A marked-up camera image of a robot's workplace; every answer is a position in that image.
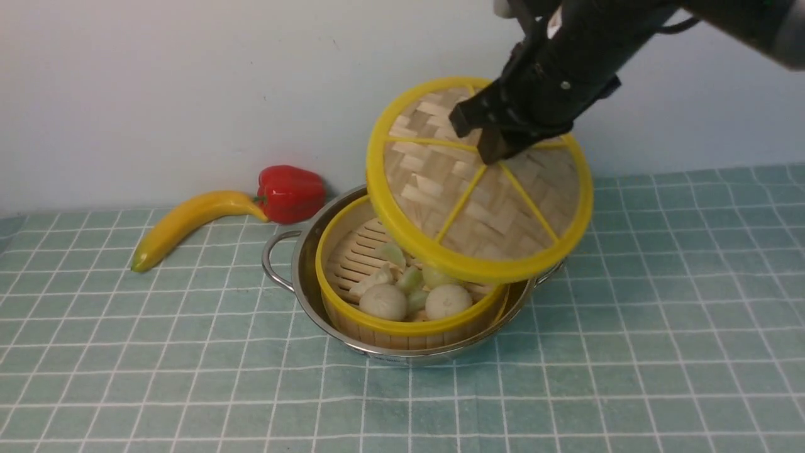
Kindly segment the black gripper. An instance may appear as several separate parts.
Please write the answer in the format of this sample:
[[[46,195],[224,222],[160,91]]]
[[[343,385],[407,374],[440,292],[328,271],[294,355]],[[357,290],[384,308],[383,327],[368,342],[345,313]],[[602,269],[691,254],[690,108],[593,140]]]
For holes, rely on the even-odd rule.
[[[525,38],[494,85],[455,105],[458,138],[481,130],[485,165],[572,131],[592,104],[620,86],[616,74],[678,11],[672,1],[500,1]]]

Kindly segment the dark robot arm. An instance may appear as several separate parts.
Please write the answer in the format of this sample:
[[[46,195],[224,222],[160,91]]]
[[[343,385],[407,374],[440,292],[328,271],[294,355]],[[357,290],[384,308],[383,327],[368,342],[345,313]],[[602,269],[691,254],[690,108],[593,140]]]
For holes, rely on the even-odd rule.
[[[618,70],[655,35],[705,22],[794,70],[803,70],[802,1],[501,1],[525,37],[501,75],[449,115],[460,137],[480,131],[484,164],[572,131],[612,95]]]

